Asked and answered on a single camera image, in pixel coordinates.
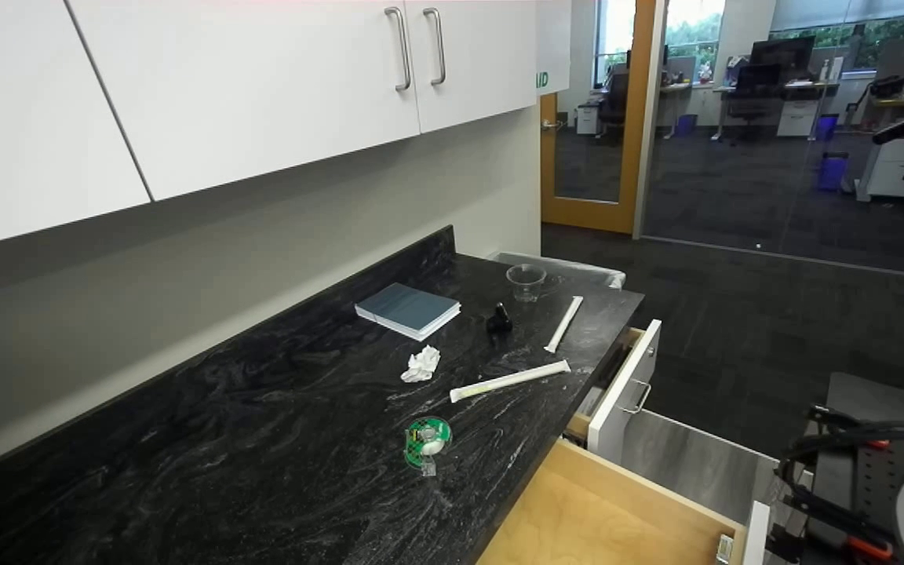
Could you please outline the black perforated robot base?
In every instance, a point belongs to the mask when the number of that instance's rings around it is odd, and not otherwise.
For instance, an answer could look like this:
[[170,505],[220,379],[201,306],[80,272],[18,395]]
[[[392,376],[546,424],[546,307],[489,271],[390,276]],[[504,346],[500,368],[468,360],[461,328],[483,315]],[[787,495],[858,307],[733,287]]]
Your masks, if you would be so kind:
[[830,374],[775,479],[800,524],[764,533],[773,557],[793,565],[904,565],[893,519],[904,485],[904,390]]

